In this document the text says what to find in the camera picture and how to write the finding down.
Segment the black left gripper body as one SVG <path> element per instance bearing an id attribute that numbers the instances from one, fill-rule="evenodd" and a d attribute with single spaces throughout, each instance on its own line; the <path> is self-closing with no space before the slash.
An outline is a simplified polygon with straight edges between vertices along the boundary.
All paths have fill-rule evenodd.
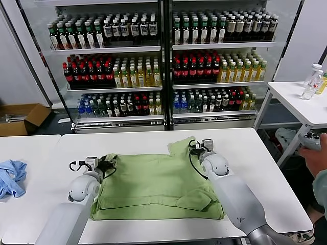
<path id="1" fill-rule="evenodd" d="M 95 171 L 102 173 L 102 177 L 106 176 L 106 172 L 111 169 L 111 163 L 108 161 L 99 161 Z"/>

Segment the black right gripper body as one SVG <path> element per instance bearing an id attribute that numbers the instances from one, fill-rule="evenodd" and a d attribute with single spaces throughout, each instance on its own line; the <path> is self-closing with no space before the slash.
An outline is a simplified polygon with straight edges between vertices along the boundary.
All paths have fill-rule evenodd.
<path id="1" fill-rule="evenodd" d="M 191 155 L 200 157 L 200 155 L 205 152 L 205 148 L 203 147 L 198 147 L 197 143 L 196 143 L 196 148 L 195 149 L 191 149 Z"/>

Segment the person hand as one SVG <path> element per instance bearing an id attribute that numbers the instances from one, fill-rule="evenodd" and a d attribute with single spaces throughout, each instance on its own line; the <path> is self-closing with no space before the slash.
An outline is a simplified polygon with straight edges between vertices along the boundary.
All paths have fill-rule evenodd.
<path id="1" fill-rule="evenodd" d="M 321 150 L 301 148 L 299 154 L 305 158 L 306 166 L 315 178 L 320 171 L 326 170 L 326 133 L 320 135 Z"/>

